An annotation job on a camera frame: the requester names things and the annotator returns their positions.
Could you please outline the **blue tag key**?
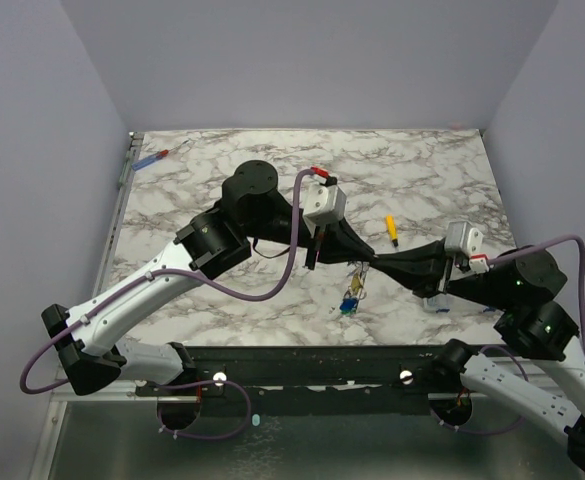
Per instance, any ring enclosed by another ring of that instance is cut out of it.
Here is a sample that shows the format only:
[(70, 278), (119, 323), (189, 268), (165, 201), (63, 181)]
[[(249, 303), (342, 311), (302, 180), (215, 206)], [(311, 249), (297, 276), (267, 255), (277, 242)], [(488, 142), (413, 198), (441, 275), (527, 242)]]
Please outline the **blue tag key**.
[(356, 297), (346, 298), (339, 307), (342, 314), (351, 314), (358, 308), (359, 300)]

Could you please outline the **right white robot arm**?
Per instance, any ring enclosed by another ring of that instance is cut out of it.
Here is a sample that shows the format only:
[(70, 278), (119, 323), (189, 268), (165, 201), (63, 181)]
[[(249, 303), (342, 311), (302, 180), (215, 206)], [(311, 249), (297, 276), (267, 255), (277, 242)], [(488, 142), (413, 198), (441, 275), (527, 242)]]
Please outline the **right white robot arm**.
[(501, 311), (494, 328), (506, 346), (561, 389), (553, 396), (495, 365), (482, 350), (452, 339), (427, 370), (441, 390), (480, 392), (534, 422), (585, 472), (585, 320), (574, 321), (555, 297), (567, 278), (548, 244), (489, 258), (480, 240), (446, 238), (374, 256), (371, 266), (420, 298), (448, 293)]

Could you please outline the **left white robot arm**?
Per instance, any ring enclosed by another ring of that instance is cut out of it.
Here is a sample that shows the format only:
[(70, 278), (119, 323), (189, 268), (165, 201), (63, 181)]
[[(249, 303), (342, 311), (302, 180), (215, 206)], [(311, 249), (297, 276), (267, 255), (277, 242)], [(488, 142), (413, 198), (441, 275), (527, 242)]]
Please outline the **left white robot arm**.
[(278, 190), (276, 169), (263, 160), (239, 165), (221, 197), (196, 215), (146, 265), (80, 305), (54, 304), (42, 313), (48, 334), (75, 394), (90, 395), (116, 380), (161, 384), (178, 395), (192, 385), (194, 364), (171, 342), (128, 342), (142, 320), (202, 285), (228, 293), (216, 278), (248, 260), (251, 240), (289, 245), (289, 275), (297, 248), (325, 264), (371, 262), (375, 253), (344, 218), (345, 196), (335, 178), (314, 168), (297, 174), (293, 199)]

